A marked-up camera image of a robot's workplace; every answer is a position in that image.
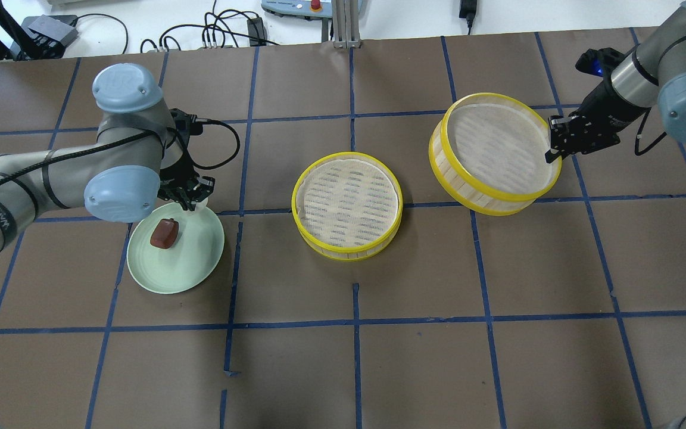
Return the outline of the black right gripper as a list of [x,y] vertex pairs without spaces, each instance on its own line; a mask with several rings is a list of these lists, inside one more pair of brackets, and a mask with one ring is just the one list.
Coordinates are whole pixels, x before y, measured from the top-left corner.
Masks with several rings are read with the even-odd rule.
[[544,154],[545,162],[553,164],[563,157],[617,145],[618,133],[646,111],[646,107],[626,101],[612,81],[604,78],[571,114],[549,116],[550,149]]

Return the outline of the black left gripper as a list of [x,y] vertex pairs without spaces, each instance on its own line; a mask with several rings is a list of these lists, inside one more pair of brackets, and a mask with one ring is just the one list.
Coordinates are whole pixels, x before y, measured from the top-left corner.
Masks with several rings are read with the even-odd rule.
[[204,122],[178,108],[170,109],[170,114],[173,122],[167,127],[158,198],[180,203],[183,211],[195,212],[198,203],[210,197],[215,187],[215,179],[196,171],[188,150],[190,138],[204,132]]

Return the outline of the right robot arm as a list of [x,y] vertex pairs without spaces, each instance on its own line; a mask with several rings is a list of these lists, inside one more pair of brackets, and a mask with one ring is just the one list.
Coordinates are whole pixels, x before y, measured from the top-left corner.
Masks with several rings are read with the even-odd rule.
[[686,1],[628,52],[588,49],[575,68],[601,82],[571,114],[549,117],[547,163],[617,145],[619,133],[653,107],[665,135],[686,144]]

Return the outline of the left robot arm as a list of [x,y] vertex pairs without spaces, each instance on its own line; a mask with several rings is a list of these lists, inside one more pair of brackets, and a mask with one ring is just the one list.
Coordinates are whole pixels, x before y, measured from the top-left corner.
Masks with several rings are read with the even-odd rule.
[[193,211],[212,193],[188,146],[221,120],[169,108],[147,68],[108,66],[93,80],[103,117],[92,145],[0,154],[0,253],[44,213],[84,207],[106,222],[150,216],[158,199]]

